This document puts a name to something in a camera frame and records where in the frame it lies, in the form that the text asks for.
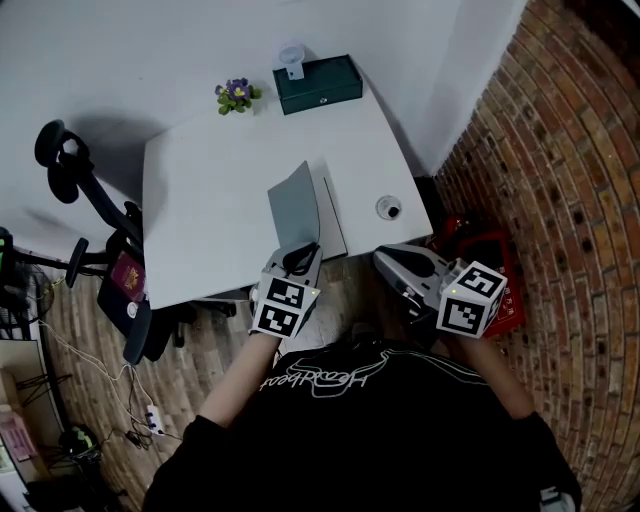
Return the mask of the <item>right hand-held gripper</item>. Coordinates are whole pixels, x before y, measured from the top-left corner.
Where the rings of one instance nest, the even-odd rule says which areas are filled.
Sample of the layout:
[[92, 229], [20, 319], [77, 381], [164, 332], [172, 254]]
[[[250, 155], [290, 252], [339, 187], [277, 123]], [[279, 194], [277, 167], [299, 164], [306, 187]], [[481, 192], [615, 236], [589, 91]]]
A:
[[447, 261], [426, 247], [383, 245], [375, 269], [402, 298], [410, 323], [478, 339], [495, 318], [508, 279], [478, 261]]

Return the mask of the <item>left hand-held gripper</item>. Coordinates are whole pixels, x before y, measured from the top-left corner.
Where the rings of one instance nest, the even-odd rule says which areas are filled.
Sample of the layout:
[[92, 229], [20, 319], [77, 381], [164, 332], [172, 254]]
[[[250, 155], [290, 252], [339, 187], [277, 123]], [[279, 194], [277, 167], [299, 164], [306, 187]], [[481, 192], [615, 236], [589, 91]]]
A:
[[251, 290], [250, 332], [280, 339], [295, 338], [320, 295], [316, 285], [321, 262], [322, 249], [318, 243], [307, 247], [298, 243], [276, 250]]

